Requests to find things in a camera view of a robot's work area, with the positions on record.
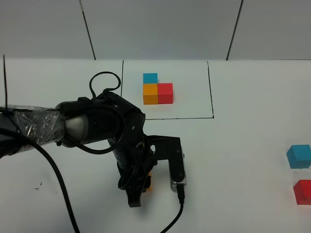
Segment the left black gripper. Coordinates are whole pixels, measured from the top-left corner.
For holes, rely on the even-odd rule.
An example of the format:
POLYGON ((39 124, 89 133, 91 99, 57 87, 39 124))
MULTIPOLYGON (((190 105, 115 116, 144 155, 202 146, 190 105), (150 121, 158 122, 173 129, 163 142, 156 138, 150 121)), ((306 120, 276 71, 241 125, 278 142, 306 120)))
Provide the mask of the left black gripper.
POLYGON ((129 207, 141 206, 141 184, 143 177, 153 169, 148 161, 146 149, 146 135, 135 144, 124 143, 113 150, 117 159, 117 167, 120 173, 118 188, 125 190, 129 207))

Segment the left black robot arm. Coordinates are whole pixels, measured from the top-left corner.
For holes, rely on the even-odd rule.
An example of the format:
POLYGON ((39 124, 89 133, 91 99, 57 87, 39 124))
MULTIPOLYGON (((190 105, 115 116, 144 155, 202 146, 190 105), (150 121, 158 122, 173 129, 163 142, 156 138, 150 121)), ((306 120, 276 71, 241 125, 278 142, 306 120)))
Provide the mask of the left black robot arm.
POLYGON ((139 207, 154 166, 144 122, 145 114, 138 107, 108 91, 92 99, 63 102, 54 109, 3 108, 0 128, 15 136, 0 136, 0 154, 13 155, 31 150, 32 143, 52 142, 90 154, 113 152, 120 173, 118 187, 126 192, 130 207, 139 207))

